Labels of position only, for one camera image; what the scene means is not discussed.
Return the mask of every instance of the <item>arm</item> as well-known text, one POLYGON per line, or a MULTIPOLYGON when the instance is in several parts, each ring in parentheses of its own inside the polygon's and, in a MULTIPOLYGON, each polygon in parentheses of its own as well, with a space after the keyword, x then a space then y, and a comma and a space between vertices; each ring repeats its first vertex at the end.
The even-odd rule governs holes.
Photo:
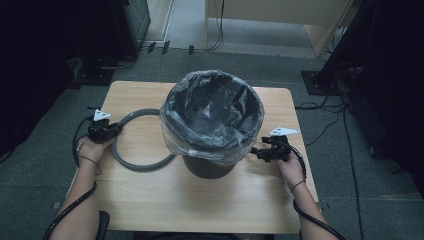
MULTIPOLYGON (((293 197, 299 208, 312 217, 327 223, 305 182, 302 182, 304 180, 303 170, 297 156, 294 153, 290 153, 287 162, 279 160, 277 164, 280 168, 281 175, 287 181, 287 187, 292 190, 293 197)), ((302 229, 302 239, 337 239, 331 233, 300 215, 299 220, 302 229)))
MULTIPOLYGON (((96 164, 102 158, 104 149, 113 142, 113 139, 103 144, 96 144, 87 137, 82 138, 81 141, 83 141, 83 145, 78 154, 80 166, 59 214, 93 187, 94 177, 98 171, 96 164)), ((99 209, 95 197, 93 193, 72 210, 57 225, 50 239, 95 239, 99 227, 99 209)))

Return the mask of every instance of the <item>floor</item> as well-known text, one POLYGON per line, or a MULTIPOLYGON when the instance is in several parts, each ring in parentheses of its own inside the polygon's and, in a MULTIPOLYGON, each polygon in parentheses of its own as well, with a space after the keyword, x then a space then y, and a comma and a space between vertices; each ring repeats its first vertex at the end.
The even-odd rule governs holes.
MULTIPOLYGON (((188 49, 190 45, 199 50, 205 48, 205 1, 150 0, 148 4, 152 24, 146 45, 156 42, 157 46, 163 46, 165 41, 170 41, 171 48, 188 49)), ((209 19, 208 24, 210 48, 219 38, 219 20, 209 19)), ((222 29, 223 44, 214 50, 216 52, 317 58, 303 25, 224 19, 222 29)), ((339 29, 335 34, 329 50, 337 45, 342 32, 343 29, 339 29)))

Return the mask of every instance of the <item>black trash bin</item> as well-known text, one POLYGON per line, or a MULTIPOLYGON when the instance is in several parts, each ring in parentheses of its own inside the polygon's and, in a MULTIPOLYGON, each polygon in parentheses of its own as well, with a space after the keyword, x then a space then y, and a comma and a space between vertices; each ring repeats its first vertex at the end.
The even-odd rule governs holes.
POLYGON ((165 142, 195 175, 225 176, 243 159, 262 126, 263 105, 245 81, 217 70, 193 72, 160 110, 165 142))

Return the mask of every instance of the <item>person's left hand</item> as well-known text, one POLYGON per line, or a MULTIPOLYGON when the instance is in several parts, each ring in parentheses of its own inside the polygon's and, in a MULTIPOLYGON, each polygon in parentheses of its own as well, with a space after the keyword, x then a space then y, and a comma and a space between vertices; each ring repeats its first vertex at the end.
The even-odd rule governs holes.
POLYGON ((95 143, 88 137, 82 137, 77 143, 77 146, 79 146, 81 142, 83 143, 78 153, 78 157, 84 156, 93 160, 95 163, 98 163, 103 156, 104 150, 114 141, 115 139, 112 138, 104 143, 95 143))

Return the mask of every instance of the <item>clear plastic bag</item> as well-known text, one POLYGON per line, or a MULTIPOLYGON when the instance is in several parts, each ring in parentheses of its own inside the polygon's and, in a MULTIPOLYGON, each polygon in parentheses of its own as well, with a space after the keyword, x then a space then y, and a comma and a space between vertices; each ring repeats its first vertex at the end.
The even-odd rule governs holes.
POLYGON ((160 120, 172 154, 230 166, 256 143, 264 114, 251 86, 210 70, 190 73, 178 82, 160 109, 160 120))

